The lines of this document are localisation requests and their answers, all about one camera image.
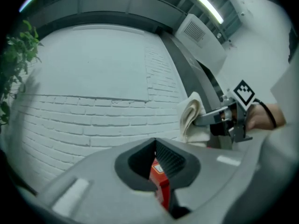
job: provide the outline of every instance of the air vent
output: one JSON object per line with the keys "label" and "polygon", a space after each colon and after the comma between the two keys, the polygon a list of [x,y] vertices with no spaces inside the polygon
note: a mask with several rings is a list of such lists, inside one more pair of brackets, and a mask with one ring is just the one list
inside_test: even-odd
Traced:
{"label": "air vent", "polygon": [[192,38],[196,43],[199,43],[200,40],[204,39],[205,32],[197,26],[193,21],[185,28],[184,33]]}

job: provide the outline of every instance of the green plant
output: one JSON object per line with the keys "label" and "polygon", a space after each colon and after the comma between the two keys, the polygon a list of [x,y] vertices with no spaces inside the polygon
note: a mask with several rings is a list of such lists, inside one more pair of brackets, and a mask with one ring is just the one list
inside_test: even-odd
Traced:
{"label": "green plant", "polygon": [[7,98],[17,98],[17,94],[11,93],[12,83],[22,81],[20,72],[22,70],[28,74],[28,63],[37,57],[37,46],[42,45],[38,40],[36,28],[32,28],[30,23],[26,20],[23,22],[27,25],[26,32],[20,32],[19,37],[7,37],[7,47],[0,55],[0,108],[2,110],[0,115],[0,132],[1,126],[9,123],[10,108],[5,101]]}

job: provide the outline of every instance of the fluorescent light tube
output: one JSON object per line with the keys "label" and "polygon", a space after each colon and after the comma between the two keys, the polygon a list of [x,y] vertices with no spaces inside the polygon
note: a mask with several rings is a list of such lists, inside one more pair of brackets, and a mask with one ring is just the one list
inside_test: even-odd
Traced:
{"label": "fluorescent light tube", "polygon": [[213,5],[208,0],[199,0],[209,11],[213,14],[213,16],[217,19],[217,21],[222,24],[223,18],[220,16],[220,14],[216,11],[216,9],[213,7]]}
{"label": "fluorescent light tube", "polygon": [[24,1],[24,3],[22,4],[22,6],[19,9],[19,12],[21,12],[25,8],[25,6],[27,6],[31,1],[32,0],[26,0],[26,1]]}

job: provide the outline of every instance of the air conditioner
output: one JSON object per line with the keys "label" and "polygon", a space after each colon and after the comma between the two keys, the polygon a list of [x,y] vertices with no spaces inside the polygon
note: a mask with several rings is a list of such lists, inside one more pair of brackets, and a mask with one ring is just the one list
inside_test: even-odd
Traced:
{"label": "air conditioner", "polygon": [[175,36],[196,60],[208,67],[214,75],[218,73],[227,54],[218,39],[198,17],[188,14]]}

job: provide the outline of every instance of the folded towel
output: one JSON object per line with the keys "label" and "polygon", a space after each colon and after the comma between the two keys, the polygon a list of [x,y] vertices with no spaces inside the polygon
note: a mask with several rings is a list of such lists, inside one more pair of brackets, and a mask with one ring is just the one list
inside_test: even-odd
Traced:
{"label": "folded towel", "polygon": [[192,123],[199,115],[206,113],[199,94],[193,92],[188,99],[178,104],[177,111],[181,141],[206,147],[206,142],[210,140],[210,127],[198,127]]}

